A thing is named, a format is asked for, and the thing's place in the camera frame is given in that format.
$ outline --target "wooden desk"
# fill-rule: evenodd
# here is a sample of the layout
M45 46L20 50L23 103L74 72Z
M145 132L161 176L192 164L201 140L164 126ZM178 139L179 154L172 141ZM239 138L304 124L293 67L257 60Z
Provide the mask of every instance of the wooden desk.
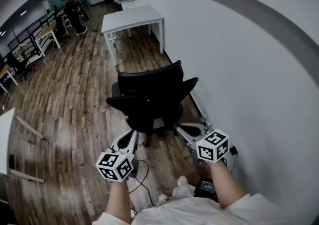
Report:
M118 63L114 56L112 46L109 40L109 36L113 38L112 32L128 29L129 36L131 36L130 28L149 25L149 34L151 34L152 23L159 24L159 52L163 54L163 16L160 15L153 7L150 5L139 6L135 8L126 9L119 12L110 13L104 16L102 24L102 34L105 37L106 44L111 54L114 66Z
M11 133L16 134L18 137L29 142L29 139L26 136L24 136L23 134L21 134L20 132L12 128L14 120L17 120L19 123L21 123L24 127L26 127L29 131L31 131L36 136L40 137L41 139L44 139L44 136L41 133L36 131L34 128L32 128L30 125L28 125L25 121L23 121L19 116L15 114L15 109L12 109L6 112L5 114L3 114L2 116L0 116L0 132L1 132L0 134L0 173L4 175L8 175L9 173L11 173L27 180L44 183L43 179L29 176L9 168L8 149L9 149Z
M39 50L40 50L40 52L41 52L41 54L42 54L43 57L45 57L45 54L44 54L44 52L43 52L43 50L42 50L42 48L41 48L41 45L40 45L40 43L39 43L38 41L39 41L41 38L44 38L44 37L45 37L46 35L48 35L48 34L52 34L53 39L54 39L56 45L58 46L59 49L61 49L61 46L60 46L60 44L59 44L59 42L58 42L58 40L56 39L56 36L55 36L55 34L54 34L55 28L56 28L56 22L54 22L53 24L48 25L47 27L45 27L45 28L41 31L41 33L38 34L37 37L35 38L36 45L39 47Z
M13 80L13 82L15 83L15 85L19 85L18 82L15 80L15 78L13 77L13 75L10 73L9 71L9 66L7 64L4 65L4 67L2 68L2 70L0 71L0 79L6 74L8 73L8 75L10 76L10 78ZM3 88L5 93L8 93L8 91L5 89L5 87L0 83L0 87Z

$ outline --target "cable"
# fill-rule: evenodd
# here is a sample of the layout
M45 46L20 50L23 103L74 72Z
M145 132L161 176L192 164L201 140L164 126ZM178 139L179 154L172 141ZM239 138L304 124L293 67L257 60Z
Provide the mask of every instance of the cable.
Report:
M148 187L146 187L143 183L141 183L137 178L135 178L145 189L147 189L148 191L148 194L149 194L149 198L150 198L150 201L151 201L151 204L153 205L153 207L155 206L154 203L153 203L153 200L152 200L152 197L151 197L151 194L150 194L150 190L148 189Z
M147 171L146 171L145 177L143 178L143 180L142 180L141 182L139 181L139 179L135 178L135 179L140 183L140 185L138 185L135 189L133 189L132 191L130 191L129 194L132 193L133 191L135 191L139 186L142 185L145 189L147 189L149 198L150 198L150 200L151 200L151 204L152 204L153 207L154 207L155 205L154 205L153 200L152 200L152 198L151 198L150 190L148 189L148 187L146 187L146 186L143 184L145 178L146 178L147 175L149 174L150 166L149 166L149 164L148 164L146 161L144 161L144 160L139 159L138 162L139 162L139 161L144 162L144 163L147 165L148 169L147 169Z
M143 210L146 209L146 207L148 207L149 204L152 204L152 202L149 202L149 203L143 208Z
M236 154L236 158L235 158L235 160L234 160L234 166L233 166L233 168L231 169L231 174L233 174L233 169L235 168L235 166L236 166L236 160L237 160L237 158L238 158L238 155Z
M147 171L146 171L146 175L145 175L145 177L143 178L142 182L139 182L140 185L138 185L135 189L133 189L132 191L130 191L129 194L132 193L133 191L135 191L139 186L141 186L142 183L144 182L145 178L146 178L147 175L149 174L150 166L148 165L148 163L147 163L146 161L144 161L144 160L141 160L141 159L139 159L138 161L144 162L144 163L147 165L148 169L147 169Z
M136 215L137 214L137 212L136 212L136 210L135 210L135 206L134 206L134 204L130 201L130 204L131 204L131 210L133 210L133 212L134 212L134 215Z

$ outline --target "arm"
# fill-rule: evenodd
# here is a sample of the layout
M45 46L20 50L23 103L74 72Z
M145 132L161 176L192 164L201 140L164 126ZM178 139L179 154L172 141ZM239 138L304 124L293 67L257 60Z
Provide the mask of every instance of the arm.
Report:
M111 184L109 201L105 212L131 224L131 207L127 180Z
M232 177L224 162L221 160L217 163L210 162L209 169L222 209L225 209L246 195L244 189Z

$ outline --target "white sneaker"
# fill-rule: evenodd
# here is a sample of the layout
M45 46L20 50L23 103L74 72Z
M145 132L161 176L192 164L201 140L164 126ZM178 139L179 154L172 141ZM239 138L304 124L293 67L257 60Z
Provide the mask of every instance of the white sneaker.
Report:
M88 30L88 28L85 28L85 30L82 32L82 33L80 33L80 35L82 35L82 34L85 34L85 32Z
M167 198L168 198L168 196L166 194L162 194L159 197L159 201L162 201L162 200L167 199Z
M186 176L183 175L179 177L177 181L177 186L181 186L182 184L188 184L188 179L186 178Z

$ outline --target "black office chair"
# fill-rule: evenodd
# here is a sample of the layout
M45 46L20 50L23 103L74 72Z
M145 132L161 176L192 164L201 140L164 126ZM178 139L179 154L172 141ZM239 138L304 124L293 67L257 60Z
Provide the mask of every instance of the black office chair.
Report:
M112 85L112 97L107 103L128 116L127 123L148 137L162 130L171 130L183 114L181 101L198 82L192 78L183 82L181 61L164 68L142 73L119 73L118 82ZM164 126L153 128L154 120L162 118Z
M114 5L115 5L115 9L117 12L119 11L123 11L123 7L121 4L117 3L117 2L114 2Z
M30 72L30 67L27 67L27 60L18 61L12 52L6 55L7 61L6 64L12 67L17 75L21 75L20 81L22 81L23 77L26 80L27 74Z
M55 17L55 22L56 22L56 28L54 30L54 35L56 37L56 39L58 40L58 42L62 42L63 44L65 44L64 40L66 38L71 38L68 34L66 34L65 28L63 26L62 23L62 18L61 16L57 15Z

